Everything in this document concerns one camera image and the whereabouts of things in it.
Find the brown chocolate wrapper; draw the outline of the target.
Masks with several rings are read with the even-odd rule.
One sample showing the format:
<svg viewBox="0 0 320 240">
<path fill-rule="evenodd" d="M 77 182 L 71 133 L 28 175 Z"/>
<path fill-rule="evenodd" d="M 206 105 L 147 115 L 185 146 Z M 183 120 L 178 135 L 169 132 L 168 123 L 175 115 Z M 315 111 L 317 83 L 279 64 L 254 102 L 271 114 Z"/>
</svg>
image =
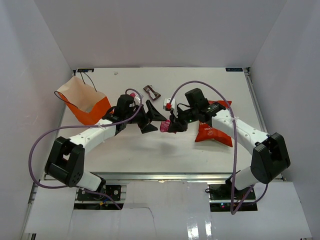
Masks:
<svg viewBox="0 0 320 240">
<path fill-rule="evenodd" d="M 143 90 L 148 94 L 152 101 L 155 101 L 161 97 L 161 94 L 156 92 L 152 85 L 146 85 Z"/>
</svg>

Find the red chips bag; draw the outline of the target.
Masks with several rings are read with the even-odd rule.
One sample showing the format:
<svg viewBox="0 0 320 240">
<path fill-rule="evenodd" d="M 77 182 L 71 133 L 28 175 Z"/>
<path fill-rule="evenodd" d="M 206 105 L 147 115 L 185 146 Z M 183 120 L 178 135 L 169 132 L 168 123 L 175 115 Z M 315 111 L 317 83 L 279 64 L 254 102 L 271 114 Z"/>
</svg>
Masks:
<svg viewBox="0 0 320 240">
<path fill-rule="evenodd" d="M 206 140 L 214 140 L 228 147 L 233 147 L 232 138 L 229 135 L 207 123 L 199 122 L 198 134 L 194 141 L 198 143 Z"/>
</svg>

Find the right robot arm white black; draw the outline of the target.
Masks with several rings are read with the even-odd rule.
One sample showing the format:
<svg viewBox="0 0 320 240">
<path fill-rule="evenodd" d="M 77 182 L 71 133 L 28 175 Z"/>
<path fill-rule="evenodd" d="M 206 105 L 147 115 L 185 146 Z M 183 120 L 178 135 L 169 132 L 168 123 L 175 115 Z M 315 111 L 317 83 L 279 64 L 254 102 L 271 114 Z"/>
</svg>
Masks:
<svg viewBox="0 0 320 240">
<path fill-rule="evenodd" d="M 181 109 L 173 98 L 163 101 L 163 109 L 170 112 L 168 132 L 185 132 L 188 124 L 201 122 L 217 129 L 251 154 L 250 166 L 235 173 L 226 183 L 226 195 L 236 200 L 244 189 L 257 183 L 268 184 L 290 165 L 290 157 L 284 137 L 269 134 L 248 125 L 231 115 L 226 102 L 209 102 L 199 88 L 185 94 L 187 109 Z"/>
</svg>

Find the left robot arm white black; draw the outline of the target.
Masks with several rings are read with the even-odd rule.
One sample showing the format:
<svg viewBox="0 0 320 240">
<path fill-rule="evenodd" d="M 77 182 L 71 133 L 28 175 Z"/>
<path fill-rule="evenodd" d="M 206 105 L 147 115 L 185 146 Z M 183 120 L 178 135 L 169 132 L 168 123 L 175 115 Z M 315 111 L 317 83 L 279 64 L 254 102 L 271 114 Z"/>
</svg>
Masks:
<svg viewBox="0 0 320 240">
<path fill-rule="evenodd" d="M 105 196 L 105 180 L 85 170 L 85 155 L 123 131 L 128 124 L 136 124 L 142 134 L 157 131 L 152 122 L 164 122 L 153 104 L 147 100 L 147 109 L 138 105 L 133 96 L 122 94 L 97 123 L 70 138 L 58 137 L 52 146 L 44 171 L 67 187 L 88 190 L 90 196 L 99 200 Z"/>
</svg>

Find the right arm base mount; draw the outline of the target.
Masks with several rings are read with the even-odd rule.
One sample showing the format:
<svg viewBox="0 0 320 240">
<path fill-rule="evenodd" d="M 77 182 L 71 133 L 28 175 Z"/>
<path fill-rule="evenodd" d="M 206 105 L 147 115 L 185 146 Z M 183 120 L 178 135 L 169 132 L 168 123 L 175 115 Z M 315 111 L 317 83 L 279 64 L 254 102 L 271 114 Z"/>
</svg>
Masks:
<svg viewBox="0 0 320 240">
<path fill-rule="evenodd" d="M 231 210 L 231 189 L 225 184 L 210 184 L 205 192 L 209 197 L 210 211 L 229 212 Z M 258 210 L 255 191 L 252 189 L 240 208 L 239 212 L 255 212 Z"/>
</svg>

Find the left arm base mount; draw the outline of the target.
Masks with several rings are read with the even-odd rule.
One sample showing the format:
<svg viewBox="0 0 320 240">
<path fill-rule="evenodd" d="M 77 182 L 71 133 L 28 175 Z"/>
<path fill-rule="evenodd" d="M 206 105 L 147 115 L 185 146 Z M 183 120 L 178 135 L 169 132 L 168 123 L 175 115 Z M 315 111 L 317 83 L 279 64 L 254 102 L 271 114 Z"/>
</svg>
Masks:
<svg viewBox="0 0 320 240">
<path fill-rule="evenodd" d="M 75 210 L 121 210 L 123 208 L 122 186 L 117 184 L 104 185 L 100 194 L 79 189 L 76 193 Z"/>
</svg>

